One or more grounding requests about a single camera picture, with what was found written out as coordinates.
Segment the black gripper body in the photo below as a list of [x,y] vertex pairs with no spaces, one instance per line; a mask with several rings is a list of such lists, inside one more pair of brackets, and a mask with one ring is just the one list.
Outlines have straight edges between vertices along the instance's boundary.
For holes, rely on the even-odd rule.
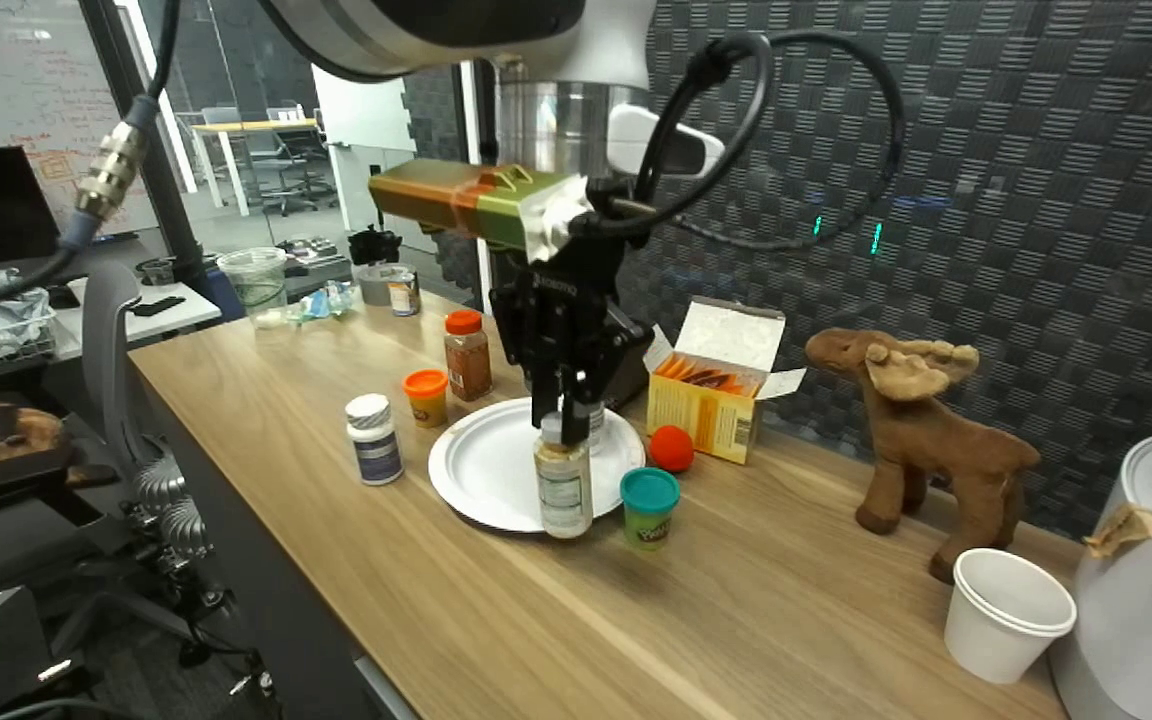
[[620,309],[620,258],[627,239],[601,215],[581,215],[573,239],[530,264],[496,253],[488,293],[505,356],[523,371],[538,398],[635,398],[647,328]]

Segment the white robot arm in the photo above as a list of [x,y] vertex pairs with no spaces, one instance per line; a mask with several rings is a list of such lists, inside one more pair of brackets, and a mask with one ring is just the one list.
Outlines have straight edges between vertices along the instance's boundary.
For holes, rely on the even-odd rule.
[[[329,75],[358,82],[485,65],[505,99],[643,93],[655,0],[261,0],[278,33]],[[402,159],[367,193],[409,218],[455,226],[496,253],[488,286],[505,356],[523,371],[531,424],[559,419],[569,447],[647,328],[620,312],[617,273],[634,242],[687,199],[653,203],[673,126],[700,81],[653,117],[634,170],[558,145],[541,122],[496,122],[494,159]]]

